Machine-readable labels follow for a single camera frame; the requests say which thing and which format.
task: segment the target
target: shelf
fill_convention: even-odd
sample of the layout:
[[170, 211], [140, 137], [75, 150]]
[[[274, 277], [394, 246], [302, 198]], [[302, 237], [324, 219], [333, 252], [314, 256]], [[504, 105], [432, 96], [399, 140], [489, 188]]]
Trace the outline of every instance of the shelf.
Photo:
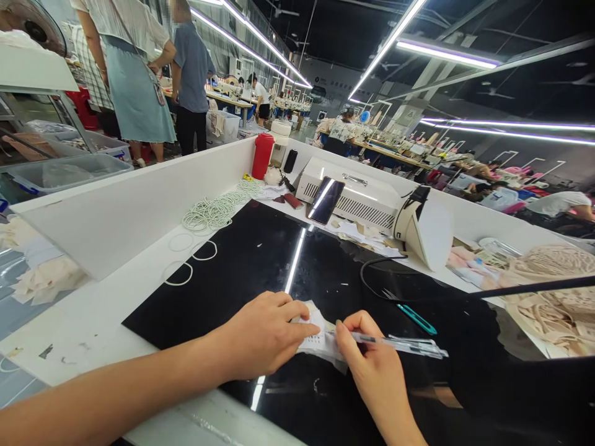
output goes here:
[[0, 60], [0, 90], [79, 90], [64, 58], [51, 51], [0, 45]]

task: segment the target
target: person's left hand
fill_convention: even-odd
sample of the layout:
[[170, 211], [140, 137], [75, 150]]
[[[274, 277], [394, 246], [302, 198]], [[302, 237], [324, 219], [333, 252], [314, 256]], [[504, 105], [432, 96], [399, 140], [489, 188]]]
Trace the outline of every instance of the person's left hand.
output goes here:
[[159, 70], [161, 69], [161, 67], [159, 67], [159, 65], [157, 65], [155, 62], [151, 62], [150, 64], [148, 64], [148, 67], [155, 74], [157, 74], [159, 72]]
[[304, 339], [320, 331], [314, 324], [289, 323], [296, 316], [310, 318], [304, 302], [284, 292], [265, 291], [208, 334], [221, 351], [226, 381], [275, 373], [296, 354]]

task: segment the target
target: gray t-shirt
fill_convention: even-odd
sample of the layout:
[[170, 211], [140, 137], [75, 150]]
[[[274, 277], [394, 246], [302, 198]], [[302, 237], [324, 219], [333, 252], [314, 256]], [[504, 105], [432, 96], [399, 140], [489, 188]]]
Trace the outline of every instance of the gray t-shirt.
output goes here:
[[215, 67], [203, 40], [192, 22], [185, 22], [175, 31], [174, 61], [182, 67], [180, 83], [180, 106], [194, 113], [206, 113], [206, 77], [215, 74]]

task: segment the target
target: person's right hand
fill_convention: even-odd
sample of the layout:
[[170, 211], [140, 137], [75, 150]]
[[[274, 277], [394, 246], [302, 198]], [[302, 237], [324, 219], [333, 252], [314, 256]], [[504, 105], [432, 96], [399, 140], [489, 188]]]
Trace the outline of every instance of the person's right hand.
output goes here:
[[376, 322], [366, 311], [337, 321], [336, 337], [353, 380], [378, 430], [388, 445], [425, 445], [409, 406], [401, 360], [391, 346], [369, 345], [362, 354], [351, 331], [383, 338]]
[[304, 339], [320, 331], [313, 324], [289, 323], [296, 316], [310, 319], [304, 302], [284, 292], [265, 291], [207, 335], [221, 350], [226, 380], [270, 375], [289, 361]]

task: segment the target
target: ceiling fan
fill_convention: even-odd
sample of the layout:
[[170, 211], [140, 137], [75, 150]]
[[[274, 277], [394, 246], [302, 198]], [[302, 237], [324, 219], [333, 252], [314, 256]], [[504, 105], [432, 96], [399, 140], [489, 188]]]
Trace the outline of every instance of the ceiling fan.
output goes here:
[[487, 91], [487, 92], [477, 92], [477, 94], [485, 94], [485, 95], [488, 95], [488, 96], [496, 96], [496, 97], [501, 97], [501, 98], [504, 98], [504, 99], [516, 99], [516, 98], [514, 98], [512, 96], [507, 96], [507, 95], [503, 95], [503, 94], [498, 93], [498, 89], [497, 88], [490, 88], [489, 91]]
[[587, 87], [595, 87], [595, 82], [589, 82], [591, 79], [595, 78], [595, 72], [590, 72], [589, 74], [585, 74], [580, 79], [575, 81], [558, 81], [558, 82], [540, 82], [541, 84], [548, 84], [548, 85], [586, 85]]
[[21, 30], [46, 50], [66, 56], [66, 39], [51, 15], [35, 0], [0, 0], [0, 31]]
[[267, 3], [269, 3], [270, 6], [272, 6], [273, 8], [275, 8], [275, 18], [277, 19], [281, 14], [287, 14], [287, 15], [295, 15], [296, 17], [299, 17], [299, 12], [295, 12], [295, 11], [287, 11], [286, 9], [281, 9], [279, 7], [277, 7], [273, 2], [271, 2], [270, 0], [267, 0]]

